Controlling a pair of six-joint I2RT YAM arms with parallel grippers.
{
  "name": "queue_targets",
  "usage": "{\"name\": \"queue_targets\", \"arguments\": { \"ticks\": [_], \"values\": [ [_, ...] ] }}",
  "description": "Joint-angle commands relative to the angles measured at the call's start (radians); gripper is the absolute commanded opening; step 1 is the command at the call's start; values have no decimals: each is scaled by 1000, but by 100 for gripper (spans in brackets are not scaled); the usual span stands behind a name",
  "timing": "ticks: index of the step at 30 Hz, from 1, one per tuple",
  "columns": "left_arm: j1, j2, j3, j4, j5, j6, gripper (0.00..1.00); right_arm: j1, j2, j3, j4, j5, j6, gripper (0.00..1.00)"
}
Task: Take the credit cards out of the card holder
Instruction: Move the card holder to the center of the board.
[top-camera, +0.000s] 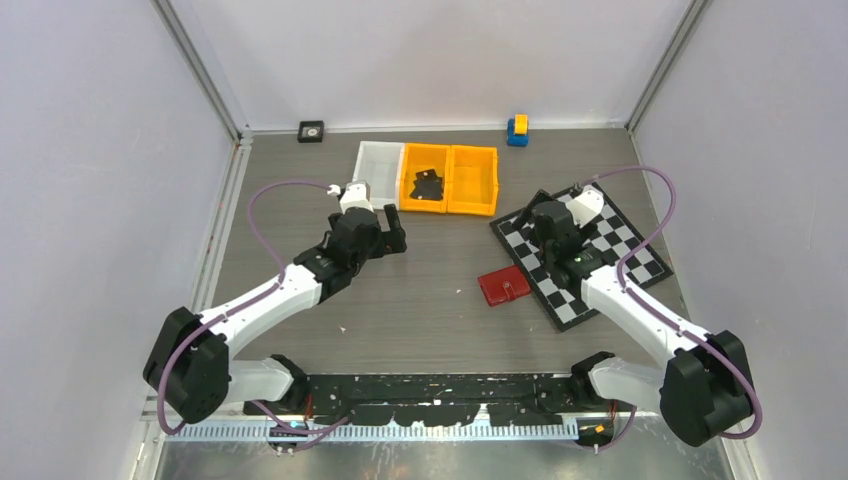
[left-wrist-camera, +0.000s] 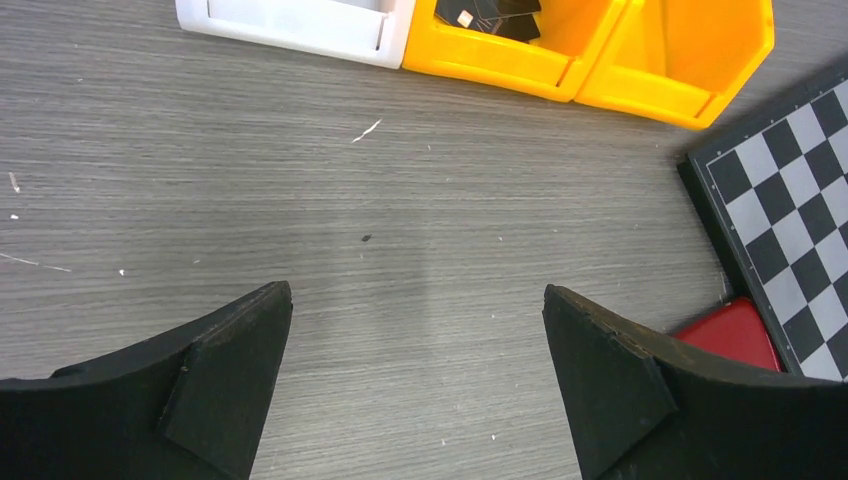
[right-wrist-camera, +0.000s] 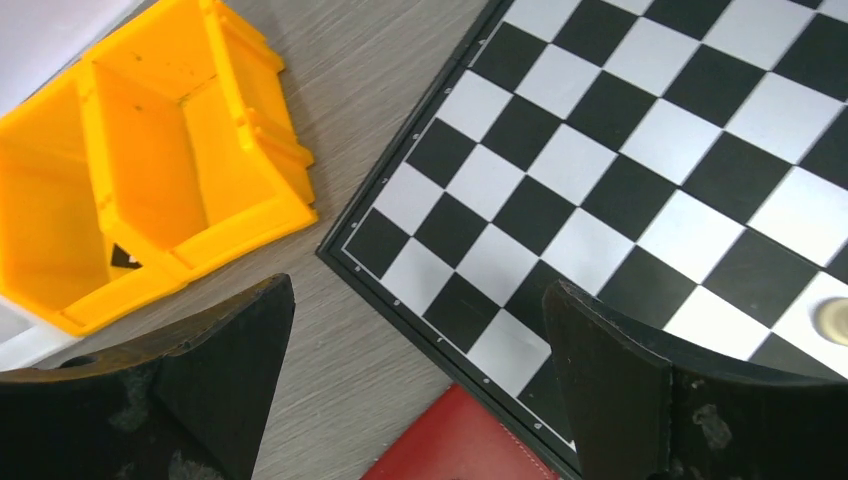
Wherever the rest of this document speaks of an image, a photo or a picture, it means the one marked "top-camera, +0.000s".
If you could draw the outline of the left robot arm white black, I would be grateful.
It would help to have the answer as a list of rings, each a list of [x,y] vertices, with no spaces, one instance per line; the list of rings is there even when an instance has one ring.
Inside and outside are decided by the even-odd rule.
[[[166,432],[179,430],[167,424],[167,407],[187,425],[230,403],[257,401],[284,414],[305,405],[309,381],[290,359],[236,356],[277,324],[347,288],[367,261],[405,252],[397,207],[388,204],[383,211],[386,230],[365,208],[332,214],[322,242],[295,257],[282,275],[215,308],[193,313],[180,307],[166,317],[143,369],[144,380],[157,391],[157,414]]]

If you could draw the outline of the red card holder wallet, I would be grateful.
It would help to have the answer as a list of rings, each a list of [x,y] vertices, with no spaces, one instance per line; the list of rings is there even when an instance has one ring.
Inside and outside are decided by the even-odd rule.
[[[531,293],[529,282],[516,265],[482,275],[477,281],[490,307],[512,302]]]

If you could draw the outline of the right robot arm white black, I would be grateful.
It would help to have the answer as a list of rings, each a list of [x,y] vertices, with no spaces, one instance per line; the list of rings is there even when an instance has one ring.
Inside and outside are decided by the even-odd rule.
[[[675,315],[625,275],[625,260],[591,245],[604,205],[603,195],[592,189],[567,202],[540,190],[513,222],[516,232],[532,227],[529,242],[543,279],[608,317],[655,362],[648,367],[598,352],[572,366],[572,400],[589,411],[617,400],[657,412],[693,447],[716,436],[752,436],[763,412],[743,342]],[[744,420],[751,422],[746,431],[731,432]]]

